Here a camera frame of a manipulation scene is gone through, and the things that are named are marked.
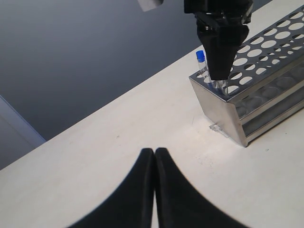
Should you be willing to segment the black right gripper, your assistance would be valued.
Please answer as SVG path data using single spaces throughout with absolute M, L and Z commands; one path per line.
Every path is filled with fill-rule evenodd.
M 227 80 L 236 53 L 249 34 L 253 1 L 185 0 L 184 13 L 196 19 L 212 80 Z

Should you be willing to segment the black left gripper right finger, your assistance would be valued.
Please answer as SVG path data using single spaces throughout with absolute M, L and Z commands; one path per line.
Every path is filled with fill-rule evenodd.
M 185 178 L 166 148 L 158 148 L 156 204 L 161 228 L 236 228 L 238 222 L 204 198 Z

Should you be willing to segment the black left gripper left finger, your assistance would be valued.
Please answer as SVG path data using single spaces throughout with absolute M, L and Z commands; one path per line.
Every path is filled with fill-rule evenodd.
M 141 150 L 135 164 L 116 190 L 71 228 L 150 228 L 155 186 L 155 156 Z

